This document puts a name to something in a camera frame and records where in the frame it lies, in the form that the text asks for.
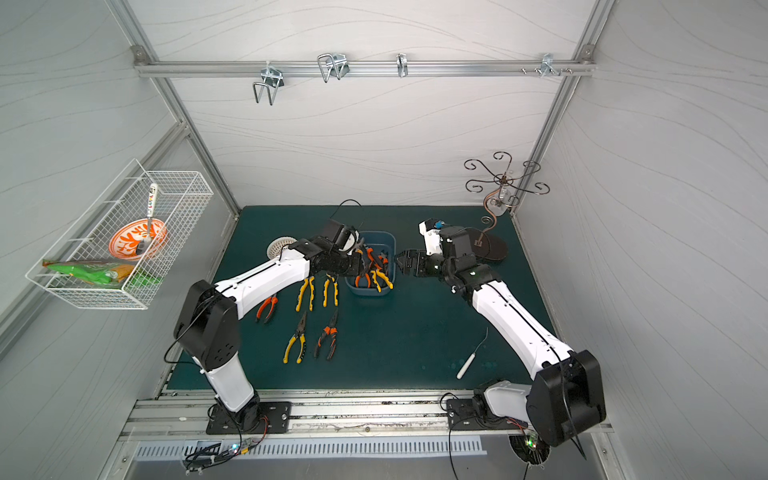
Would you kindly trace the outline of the blue plastic storage box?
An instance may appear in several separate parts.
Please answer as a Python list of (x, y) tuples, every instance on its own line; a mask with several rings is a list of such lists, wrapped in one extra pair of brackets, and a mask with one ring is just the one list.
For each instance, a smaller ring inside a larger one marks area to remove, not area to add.
[(358, 297), (383, 297), (394, 287), (396, 239), (386, 231), (364, 231), (359, 252), (367, 261), (368, 270), (360, 276), (347, 278), (346, 285)]

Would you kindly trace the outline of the orange black long nose pliers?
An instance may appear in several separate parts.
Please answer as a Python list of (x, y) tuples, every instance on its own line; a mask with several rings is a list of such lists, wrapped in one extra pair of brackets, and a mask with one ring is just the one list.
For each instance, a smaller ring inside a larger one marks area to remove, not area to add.
[(333, 359), (336, 352), (336, 347), (337, 347), (338, 316), (339, 316), (339, 311), (335, 310), (328, 324), (324, 327), (323, 331), (321, 332), (313, 352), (313, 357), (315, 359), (318, 359), (320, 357), (323, 345), (326, 340), (329, 341), (329, 351), (326, 356), (326, 360), (330, 361)]

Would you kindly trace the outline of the orange handled pliers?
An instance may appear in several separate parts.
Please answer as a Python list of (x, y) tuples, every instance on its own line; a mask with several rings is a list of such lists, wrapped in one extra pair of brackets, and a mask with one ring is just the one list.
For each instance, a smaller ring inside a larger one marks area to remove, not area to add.
[(272, 295), (268, 297), (261, 304), (261, 306), (257, 311), (256, 322), (263, 321), (264, 323), (269, 323), (273, 317), (277, 303), (278, 303), (278, 298), (276, 295)]

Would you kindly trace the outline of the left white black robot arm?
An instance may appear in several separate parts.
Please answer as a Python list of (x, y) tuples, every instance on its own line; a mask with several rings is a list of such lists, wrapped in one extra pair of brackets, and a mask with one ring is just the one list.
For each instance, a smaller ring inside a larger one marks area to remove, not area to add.
[(217, 405), (242, 431), (261, 420), (260, 401), (239, 359), (239, 323), (267, 298), (317, 273), (354, 277), (370, 265), (359, 231), (335, 220), (321, 233), (281, 247), (273, 258), (240, 275), (190, 286), (174, 337), (200, 368)]

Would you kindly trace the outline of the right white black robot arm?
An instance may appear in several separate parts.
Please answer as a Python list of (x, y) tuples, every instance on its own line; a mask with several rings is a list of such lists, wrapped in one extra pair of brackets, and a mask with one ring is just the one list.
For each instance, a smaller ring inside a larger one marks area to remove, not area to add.
[(419, 224), (425, 247), (396, 257), (403, 273), (434, 277), (464, 298), (513, 349), (532, 380), (525, 390), (498, 381), (481, 396), (496, 417), (522, 420), (555, 447), (607, 418), (601, 366), (547, 330), (513, 295), (493, 267), (480, 262), (468, 231), (437, 219)]

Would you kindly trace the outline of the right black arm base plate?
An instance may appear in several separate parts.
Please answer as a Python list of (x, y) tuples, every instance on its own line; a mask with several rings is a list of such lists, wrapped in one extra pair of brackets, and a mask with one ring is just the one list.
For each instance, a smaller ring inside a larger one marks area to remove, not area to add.
[(481, 400), (450, 397), (441, 402), (451, 431), (502, 431), (525, 433), (526, 421), (492, 414)]

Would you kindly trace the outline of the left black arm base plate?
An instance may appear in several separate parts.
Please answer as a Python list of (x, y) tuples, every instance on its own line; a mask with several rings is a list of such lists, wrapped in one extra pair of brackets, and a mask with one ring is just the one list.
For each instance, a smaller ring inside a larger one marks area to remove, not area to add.
[(208, 410), (207, 435), (285, 434), (293, 404), (291, 402), (259, 402), (248, 404), (242, 411), (230, 412), (221, 402)]

